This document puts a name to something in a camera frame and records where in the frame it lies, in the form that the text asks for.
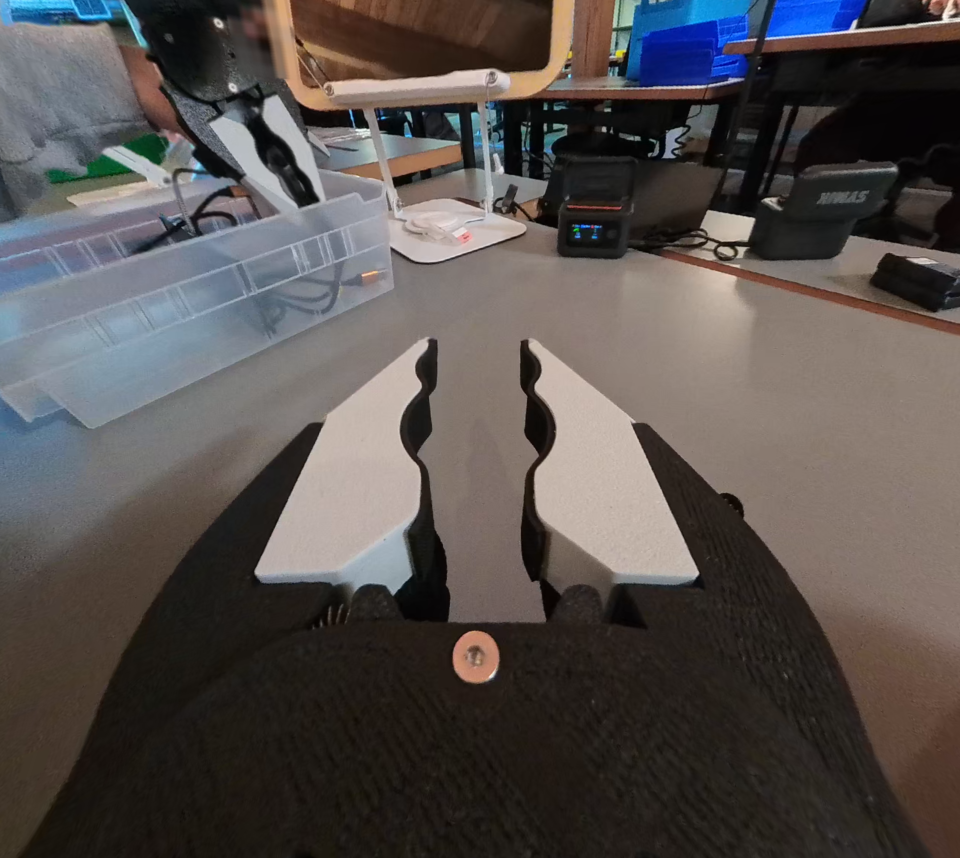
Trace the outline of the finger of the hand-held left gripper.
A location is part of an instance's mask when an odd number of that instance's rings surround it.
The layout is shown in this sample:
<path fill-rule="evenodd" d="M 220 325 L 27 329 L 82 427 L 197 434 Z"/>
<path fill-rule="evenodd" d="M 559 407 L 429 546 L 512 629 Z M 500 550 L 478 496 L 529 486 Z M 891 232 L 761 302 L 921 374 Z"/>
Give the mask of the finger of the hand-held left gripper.
<path fill-rule="evenodd" d="M 320 204 L 328 199 L 306 132 L 276 94 L 264 97 L 261 103 L 258 156 L 294 205 Z"/>
<path fill-rule="evenodd" d="M 281 192 L 280 185 L 258 156 L 260 108 L 229 108 L 210 122 L 210 128 L 242 174 L 242 183 L 276 211 L 299 209 Z"/>

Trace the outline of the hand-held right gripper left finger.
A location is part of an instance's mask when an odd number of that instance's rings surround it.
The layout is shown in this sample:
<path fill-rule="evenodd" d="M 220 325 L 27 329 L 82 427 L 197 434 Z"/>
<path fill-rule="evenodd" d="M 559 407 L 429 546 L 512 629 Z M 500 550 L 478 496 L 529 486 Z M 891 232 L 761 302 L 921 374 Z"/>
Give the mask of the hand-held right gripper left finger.
<path fill-rule="evenodd" d="M 437 371 L 436 339 L 418 340 L 327 414 L 255 567 L 261 584 L 326 584 L 345 603 L 380 586 L 408 619 L 449 619 L 420 457 Z"/>

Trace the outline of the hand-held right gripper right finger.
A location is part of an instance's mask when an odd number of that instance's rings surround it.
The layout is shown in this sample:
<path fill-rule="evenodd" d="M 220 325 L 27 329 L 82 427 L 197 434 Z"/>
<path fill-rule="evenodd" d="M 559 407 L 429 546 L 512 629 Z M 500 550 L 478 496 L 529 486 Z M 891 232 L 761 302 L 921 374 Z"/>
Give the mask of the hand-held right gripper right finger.
<path fill-rule="evenodd" d="M 602 619 L 639 622 L 629 590 L 690 591 L 700 569 L 637 424 L 533 338 L 521 341 L 521 556 L 546 619 L 584 593 Z"/>

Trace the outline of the clear plastic bin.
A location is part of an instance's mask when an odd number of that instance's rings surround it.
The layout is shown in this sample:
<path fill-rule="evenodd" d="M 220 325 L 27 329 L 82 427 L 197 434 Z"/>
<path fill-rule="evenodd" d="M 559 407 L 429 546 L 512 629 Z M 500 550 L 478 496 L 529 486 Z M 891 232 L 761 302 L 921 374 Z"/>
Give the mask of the clear plastic bin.
<path fill-rule="evenodd" d="M 96 428 L 388 293 L 384 184 L 321 182 L 324 203 L 262 219 L 215 202 L 201 236 L 147 252 L 172 203 L 5 247 L 2 402 Z"/>

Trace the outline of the person's left forearm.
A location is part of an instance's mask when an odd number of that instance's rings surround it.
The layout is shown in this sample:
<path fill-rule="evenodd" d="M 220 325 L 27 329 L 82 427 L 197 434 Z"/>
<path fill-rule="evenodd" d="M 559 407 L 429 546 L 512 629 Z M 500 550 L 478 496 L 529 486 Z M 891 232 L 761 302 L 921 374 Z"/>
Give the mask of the person's left forearm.
<path fill-rule="evenodd" d="M 107 25 L 2 25 L 2 221 L 44 197 L 50 172 L 83 176 L 151 129 Z"/>

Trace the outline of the person's left hand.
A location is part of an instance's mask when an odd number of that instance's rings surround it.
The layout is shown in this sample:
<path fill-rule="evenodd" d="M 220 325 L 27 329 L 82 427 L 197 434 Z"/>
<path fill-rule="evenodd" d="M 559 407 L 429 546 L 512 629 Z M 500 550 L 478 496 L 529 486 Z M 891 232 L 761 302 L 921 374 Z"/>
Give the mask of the person's left hand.
<path fill-rule="evenodd" d="M 139 46 L 118 46 L 134 95 L 155 132 L 182 134 L 174 107 L 162 91 L 162 74 Z"/>

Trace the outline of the green mat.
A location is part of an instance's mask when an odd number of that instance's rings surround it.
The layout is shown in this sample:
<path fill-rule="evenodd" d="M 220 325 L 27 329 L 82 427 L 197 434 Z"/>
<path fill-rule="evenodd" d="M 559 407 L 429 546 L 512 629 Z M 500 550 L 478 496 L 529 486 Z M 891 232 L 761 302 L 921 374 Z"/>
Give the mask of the green mat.
<path fill-rule="evenodd" d="M 125 143 L 123 148 L 149 160 L 154 165 L 161 165 L 169 148 L 169 139 L 158 133 L 144 133 Z M 74 182 L 79 180 L 115 178 L 134 175 L 135 172 L 107 155 L 101 155 L 91 160 L 80 172 L 66 172 L 51 169 L 46 173 L 52 184 Z"/>

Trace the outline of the black power station with screen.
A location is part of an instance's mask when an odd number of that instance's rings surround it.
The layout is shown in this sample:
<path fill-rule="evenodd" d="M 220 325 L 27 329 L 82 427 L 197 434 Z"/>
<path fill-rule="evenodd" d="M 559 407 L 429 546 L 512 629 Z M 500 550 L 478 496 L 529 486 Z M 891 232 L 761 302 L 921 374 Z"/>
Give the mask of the black power station with screen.
<path fill-rule="evenodd" d="M 630 248 L 639 162 L 631 156 L 571 156 L 561 171 L 557 251 L 617 260 Z"/>

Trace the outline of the wooden-edged desk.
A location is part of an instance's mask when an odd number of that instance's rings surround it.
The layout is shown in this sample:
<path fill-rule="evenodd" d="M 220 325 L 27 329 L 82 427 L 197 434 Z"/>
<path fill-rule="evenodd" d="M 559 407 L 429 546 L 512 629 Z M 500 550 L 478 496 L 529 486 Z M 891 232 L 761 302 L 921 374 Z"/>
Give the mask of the wooden-edged desk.
<path fill-rule="evenodd" d="M 743 214 L 761 198 L 762 182 L 787 106 L 824 107 L 852 95 L 958 93 L 959 22 L 926 22 L 734 42 L 727 54 L 748 57 L 722 153 L 730 168 L 744 111 L 759 107 L 757 135 L 738 193 Z"/>
<path fill-rule="evenodd" d="M 705 151 L 695 164 L 720 168 L 731 151 L 729 133 L 744 80 L 715 84 L 636 84 L 623 77 L 566 78 L 529 100 L 522 113 L 521 161 L 528 177 L 548 178 L 554 157 L 588 153 L 672 162 L 686 158 L 695 119 L 712 114 Z"/>

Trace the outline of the black charger case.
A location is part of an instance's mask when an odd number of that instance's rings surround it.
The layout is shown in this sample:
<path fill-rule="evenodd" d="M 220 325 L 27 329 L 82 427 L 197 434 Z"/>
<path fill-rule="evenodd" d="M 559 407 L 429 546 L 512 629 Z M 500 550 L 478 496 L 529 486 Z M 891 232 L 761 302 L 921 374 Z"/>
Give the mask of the black charger case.
<path fill-rule="evenodd" d="M 889 161 L 811 166 L 787 195 L 760 202 L 748 251 L 765 261 L 832 259 L 859 222 L 882 210 L 898 176 Z"/>

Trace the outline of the black power brick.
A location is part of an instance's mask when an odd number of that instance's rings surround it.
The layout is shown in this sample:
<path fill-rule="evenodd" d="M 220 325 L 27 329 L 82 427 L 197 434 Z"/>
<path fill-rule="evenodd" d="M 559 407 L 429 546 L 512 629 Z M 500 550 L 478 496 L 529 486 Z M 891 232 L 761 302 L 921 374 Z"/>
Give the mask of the black power brick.
<path fill-rule="evenodd" d="M 928 257 L 888 252 L 870 285 L 933 313 L 959 307 L 959 269 Z"/>

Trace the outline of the blue storage bin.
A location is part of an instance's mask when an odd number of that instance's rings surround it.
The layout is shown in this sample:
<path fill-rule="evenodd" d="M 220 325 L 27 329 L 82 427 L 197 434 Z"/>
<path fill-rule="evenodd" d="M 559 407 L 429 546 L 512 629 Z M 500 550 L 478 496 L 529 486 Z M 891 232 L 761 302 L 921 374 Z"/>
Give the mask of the blue storage bin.
<path fill-rule="evenodd" d="M 744 78 L 746 57 L 726 54 L 725 48 L 745 40 L 748 32 L 745 16 L 649 32 L 642 38 L 638 81 L 644 86 L 686 86 Z"/>
<path fill-rule="evenodd" d="M 766 37 L 845 32 L 859 20 L 868 0 L 776 0 Z"/>

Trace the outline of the blue handled tote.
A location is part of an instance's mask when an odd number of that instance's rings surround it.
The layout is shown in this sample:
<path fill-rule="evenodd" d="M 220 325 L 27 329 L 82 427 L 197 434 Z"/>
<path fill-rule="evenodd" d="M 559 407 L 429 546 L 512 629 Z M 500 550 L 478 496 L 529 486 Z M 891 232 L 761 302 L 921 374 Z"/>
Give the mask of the blue handled tote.
<path fill-rule="evenodd" d="M 640 0 L 630 29 L 629 63 L 637 64 L 648 33 L 745 14 L 752 0 Z"/>

